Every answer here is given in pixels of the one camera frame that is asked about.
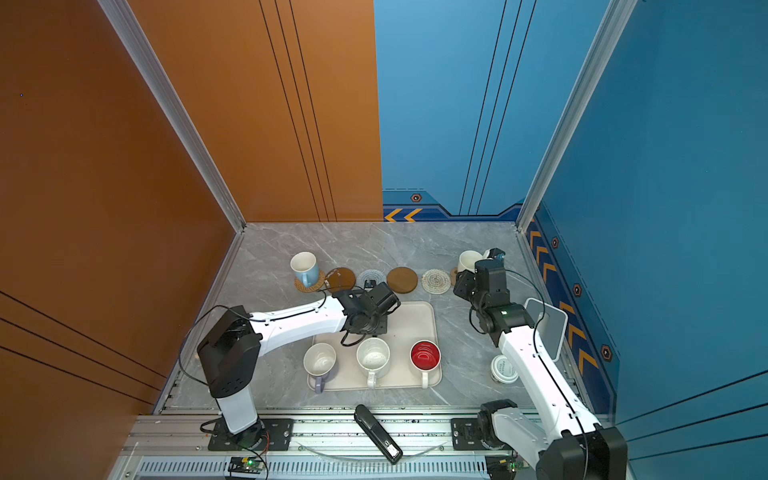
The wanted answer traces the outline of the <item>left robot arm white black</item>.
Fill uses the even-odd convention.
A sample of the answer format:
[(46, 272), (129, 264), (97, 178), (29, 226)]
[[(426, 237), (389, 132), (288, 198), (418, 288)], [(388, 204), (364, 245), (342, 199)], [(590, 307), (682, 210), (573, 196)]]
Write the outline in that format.
[(242, 306), (226, 307), (196, 348), (224, 433), (234, 440), (261, 438), (264, 426), (251, 393), (261, 357), (322, 334), (383, 334), (388, 316), (400, 306), (394, 291), (381, 283), (371, 290), (353, 287), (325, 293), (319, 300), (283, 310), (248, 313)]

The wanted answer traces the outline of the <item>rattan woven coaster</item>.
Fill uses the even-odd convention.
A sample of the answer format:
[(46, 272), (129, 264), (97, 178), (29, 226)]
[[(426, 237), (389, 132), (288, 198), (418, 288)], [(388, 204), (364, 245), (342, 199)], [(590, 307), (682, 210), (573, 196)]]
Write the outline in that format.
[(326, 286), (326, 274), (323, 270), (318, 271), (318, 279), (311, 286), (306, 286), (299, 278), (294, 279), (295, 288), (302, 293), (318, 292)]

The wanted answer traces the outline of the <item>white multicolour woven coaster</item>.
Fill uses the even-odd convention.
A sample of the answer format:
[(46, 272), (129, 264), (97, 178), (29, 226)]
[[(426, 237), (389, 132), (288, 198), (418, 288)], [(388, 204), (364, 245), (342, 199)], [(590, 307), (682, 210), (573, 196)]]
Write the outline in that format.
[(430, 269), (426, 271), (421, 278), (422, 288), (431, 295), (442, 295), (448, 292), (451, 287), (450, 275), (439, 269)]

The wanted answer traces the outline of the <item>light blue mug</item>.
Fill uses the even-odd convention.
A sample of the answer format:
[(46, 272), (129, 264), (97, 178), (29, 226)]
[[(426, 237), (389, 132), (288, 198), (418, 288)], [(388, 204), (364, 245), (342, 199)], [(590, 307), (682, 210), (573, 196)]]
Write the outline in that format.
[(311, 252), (299, 252), (290, 260), (290, 268), (296, 278), (299, 278), (306, 286), (311, 286), (318, 279), (319, 267), (316, 256)]

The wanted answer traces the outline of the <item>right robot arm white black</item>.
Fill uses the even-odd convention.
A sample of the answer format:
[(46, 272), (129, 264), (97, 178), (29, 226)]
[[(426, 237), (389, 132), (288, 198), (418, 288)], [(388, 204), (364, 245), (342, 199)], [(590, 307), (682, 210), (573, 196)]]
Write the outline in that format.
[(492, 448), (509, 446), (538, 479), (625, 479), (628, 446), (606, 428), (570, 387), (545, 349), (537, 319), (511, 301), (501, 259), (484, 259), (457, 274), (454, 294), (470, 303), (479, 330), (512, 364), (531, 398), (539, 423), (506, 400), (481, 406), (478, 424)]

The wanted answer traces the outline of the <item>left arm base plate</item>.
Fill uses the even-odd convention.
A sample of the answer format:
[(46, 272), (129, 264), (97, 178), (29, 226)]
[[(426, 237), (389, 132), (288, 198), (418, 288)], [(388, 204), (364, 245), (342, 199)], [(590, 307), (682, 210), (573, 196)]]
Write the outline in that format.
[(200, 426), (208, 435), (209, 451), (257, 450), (258, 452), (287, 451), (289, 449), (294, 421), (290, 418), (264, 418), (240, 433), (229, 431), (225, 420), (218, 417)]

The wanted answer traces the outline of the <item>round wooden coaster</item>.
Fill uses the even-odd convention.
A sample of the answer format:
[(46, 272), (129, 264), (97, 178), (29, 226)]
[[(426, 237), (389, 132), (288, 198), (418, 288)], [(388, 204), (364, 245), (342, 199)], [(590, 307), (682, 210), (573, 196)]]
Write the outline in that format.
[(419, 277), (416, 272), (407, 267), (397, 267), (392, 269), (386, 282), (390, 289), (397, 294), (408, 294), (418, 286)]

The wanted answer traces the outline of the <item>glossy dark brown coaster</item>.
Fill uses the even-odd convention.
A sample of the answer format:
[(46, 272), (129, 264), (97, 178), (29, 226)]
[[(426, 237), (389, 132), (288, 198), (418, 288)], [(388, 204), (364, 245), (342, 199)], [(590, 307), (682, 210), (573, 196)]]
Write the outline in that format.
[(325, 284), (331, 293), (351, 290), (356, 286), (356, 275), (347, 267), (334, 268), (325, 276)]

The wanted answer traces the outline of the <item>blue grey woven coaster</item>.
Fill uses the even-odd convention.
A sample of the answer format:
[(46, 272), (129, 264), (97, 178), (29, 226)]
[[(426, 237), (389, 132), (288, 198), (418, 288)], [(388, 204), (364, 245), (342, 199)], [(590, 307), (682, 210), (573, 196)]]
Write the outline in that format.
[(366, 290), (386, 282), (386, 275), (377, 269), (368, 269), (356, 275), (356, 285)]

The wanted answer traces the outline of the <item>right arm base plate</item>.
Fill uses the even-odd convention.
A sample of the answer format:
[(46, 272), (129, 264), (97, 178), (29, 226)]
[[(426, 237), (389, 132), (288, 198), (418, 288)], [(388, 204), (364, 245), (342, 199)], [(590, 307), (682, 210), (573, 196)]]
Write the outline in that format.
[(476, 418), (452, 418), (450, 420), (452, 448), (455, 451), (511, 451), (512, 448), (495, 440), (487, 440)]

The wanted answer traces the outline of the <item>red inside white mug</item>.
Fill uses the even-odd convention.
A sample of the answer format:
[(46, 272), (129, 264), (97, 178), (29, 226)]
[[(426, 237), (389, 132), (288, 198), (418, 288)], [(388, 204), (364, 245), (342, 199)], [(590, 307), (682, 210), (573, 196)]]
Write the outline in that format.
[(413, 369), (418, 374), (421, 388), (428, 388), (430, 375), (441, 364), (442, 355), (439, 347), (433, 341), (419, 340), (412, 345), (409, 358)]

